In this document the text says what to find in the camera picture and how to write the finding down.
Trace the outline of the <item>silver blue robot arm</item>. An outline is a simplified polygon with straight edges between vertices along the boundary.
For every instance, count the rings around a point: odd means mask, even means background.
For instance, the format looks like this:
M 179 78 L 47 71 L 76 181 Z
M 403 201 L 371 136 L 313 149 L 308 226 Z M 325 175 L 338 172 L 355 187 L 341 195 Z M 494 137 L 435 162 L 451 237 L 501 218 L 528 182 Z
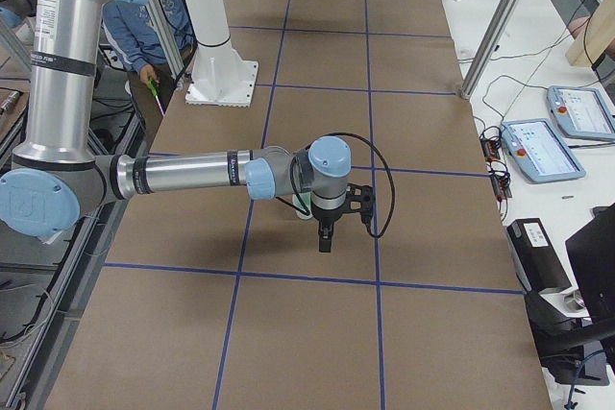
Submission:
M 334 224 L 350 209 L 351 151 L 336 136 L 296 153 L 274 146 L 133 158 L 88 149 L 99 31 L 110 1 L 37 0 L 26 135 L 1 178 L 2 221 L 45 237 L 72 228 L 100 205 L 137 194 L 243 185 L 254 200 L 308 193 L 319 249 L 328 252 Z

